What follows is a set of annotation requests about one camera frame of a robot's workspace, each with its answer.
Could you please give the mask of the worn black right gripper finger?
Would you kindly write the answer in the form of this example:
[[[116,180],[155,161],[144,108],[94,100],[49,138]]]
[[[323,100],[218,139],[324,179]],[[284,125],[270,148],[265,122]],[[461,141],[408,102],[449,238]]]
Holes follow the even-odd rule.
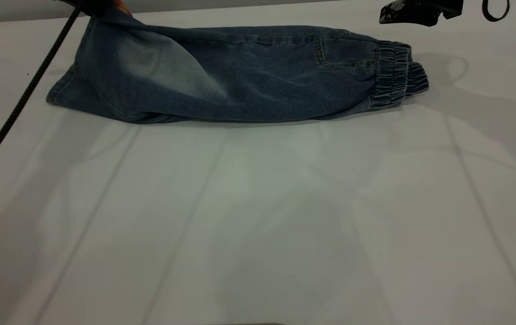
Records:
[[[439,17],[450,20],[462,14],[462,0],[395,0],[380,11],[380,24],[418,24],[426,27],[438,23]]]

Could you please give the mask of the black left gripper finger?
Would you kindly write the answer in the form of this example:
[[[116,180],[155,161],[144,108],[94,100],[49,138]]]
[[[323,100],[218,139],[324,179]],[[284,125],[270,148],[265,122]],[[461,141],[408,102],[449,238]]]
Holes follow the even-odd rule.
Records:
[[[109,9],[118,9],[126,13],[126,6],[121,0],[75,0],[74,7],[87,16],[95,17],[101,17]]]

